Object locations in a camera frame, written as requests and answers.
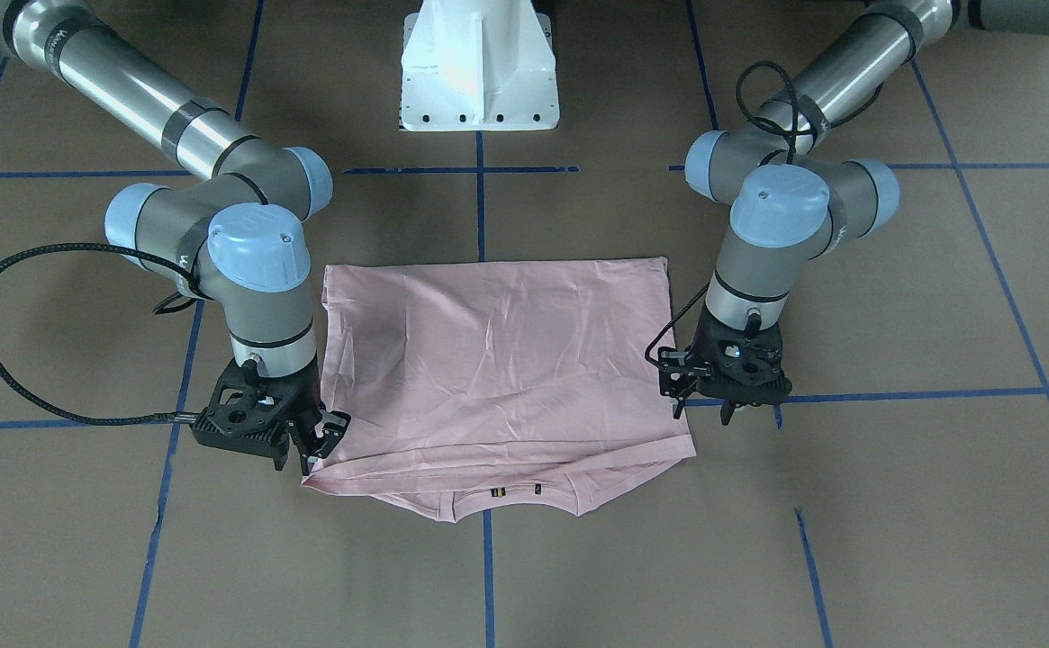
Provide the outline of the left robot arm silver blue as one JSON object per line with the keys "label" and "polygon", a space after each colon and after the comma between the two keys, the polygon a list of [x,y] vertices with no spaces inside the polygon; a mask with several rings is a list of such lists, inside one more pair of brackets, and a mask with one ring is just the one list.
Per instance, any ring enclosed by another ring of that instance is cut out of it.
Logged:
{"label": "left robot arm silver blue", "polygon": [[[694,394],[721,402],[723,424],[742,407],[788,399],[780,319],[801,271],[886,225],[901,203],[887,165],[827,163],[812,151],[955,26],[1049,36],[1049,1],[877,1],[799,74],[763,60],[738,75],[746,123],[701,134],[683,166],[697,194],[729,207],[712,278],[692,299],[701,308],[692,342],[681,350],[651,343],[645,352],[676,418]],[[750,108],[742,85],[762,69],[782,86]]]}

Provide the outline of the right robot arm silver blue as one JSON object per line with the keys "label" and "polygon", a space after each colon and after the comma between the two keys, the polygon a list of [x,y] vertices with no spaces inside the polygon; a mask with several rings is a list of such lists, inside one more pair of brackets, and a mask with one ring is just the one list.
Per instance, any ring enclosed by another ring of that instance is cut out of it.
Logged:
{"label": "right robot arm silver blue", "polygon": [[231,360],[200,411],[92,418],[27,390],[1,360],[0,377],[70,422],[186,424],[200,446],[267,458],[276,469],[297,453],[302,475],[317,471],[350,422],[320,398],[304,226],[330,204],[325,160],[253,134],[140,52],[86,1],[0,1],[0,55],[59,79],[195,179],[178,189],[129,185],[105,209],[103,245],[33,247],[1,261],[0,274],[35,256],[123,256],[175,285],[158,312],[218,304],[231,341]]}

